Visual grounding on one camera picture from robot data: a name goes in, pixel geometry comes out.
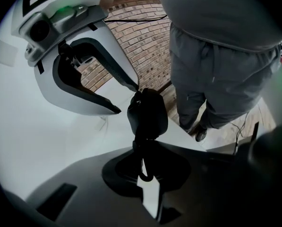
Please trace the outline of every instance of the wire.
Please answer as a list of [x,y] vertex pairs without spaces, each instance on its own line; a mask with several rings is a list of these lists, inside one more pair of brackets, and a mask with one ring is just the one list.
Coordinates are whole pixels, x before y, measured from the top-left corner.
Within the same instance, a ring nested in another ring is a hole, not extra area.
[[147,18],[147,19],[111,19],[111,20],[105,20],[105,23],[113,23],[113,22],[127,22],[127,23],[132,23],[132,22],[144,22],[144,23],[148,23],[148,22],[152,22],[152,21],[158,21],[161,20],[163,18],[166,18],[167,15],[163,16],[163,17],[154,17],[154,18]]
[[239,128],[237,125],[231,123],[231,124],[233,124],[233,125],[235,125],[236,127],[239,128],[239,131],[238,131],[237,134],[236,134],[236,142],[235,142],[235,147],[234,147],[233,155],[236,154],[236,149],[237,149],[237,146],[238,146],[238,144],[239,144],[239,136],[241,135],[241,136],[243,137],[243,135],[241,134],[241,132],[244,130],[244,128],[245,128],[245,126],[246,126],[246,120],[247,120],[248,115],[249,115],[249,112],[246,114],[244,123],[243,123],[243,125],[242,125],[241,128]]

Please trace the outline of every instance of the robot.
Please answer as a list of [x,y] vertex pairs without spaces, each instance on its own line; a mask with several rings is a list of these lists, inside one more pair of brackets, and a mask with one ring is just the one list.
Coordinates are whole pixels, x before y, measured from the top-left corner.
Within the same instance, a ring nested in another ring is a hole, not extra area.
[[[162,97],[138,91],[138,77],[106,26],[99,0],[18,0],[12,35],[29,42],[25,58],[43,97],[85,115],[119,114],[84,88],[77,67],[94,57],[136,92],[127,114],[132,147],[77,161],[41,184],[26,201],[0,186],[14,222],[32,226],[212,226],[273,223],[282,208],[282,129],[242,145],[236,155],[184,149],[156,141],[167,131]],[[154,210],[140,179],[157,181]],[[268,221],[263,217],[271,215]]]

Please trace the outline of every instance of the drawstring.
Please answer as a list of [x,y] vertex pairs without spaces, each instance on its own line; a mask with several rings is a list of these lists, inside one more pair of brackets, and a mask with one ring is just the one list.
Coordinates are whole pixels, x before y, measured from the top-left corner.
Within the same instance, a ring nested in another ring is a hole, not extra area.
[[214,83],[215,80],[215,68],[219,68],[221,64],[221,59],[220,59],[220,49],[218,45],[213,45],[213,52],[214,52],[214,63],[212,66],[212,83]]

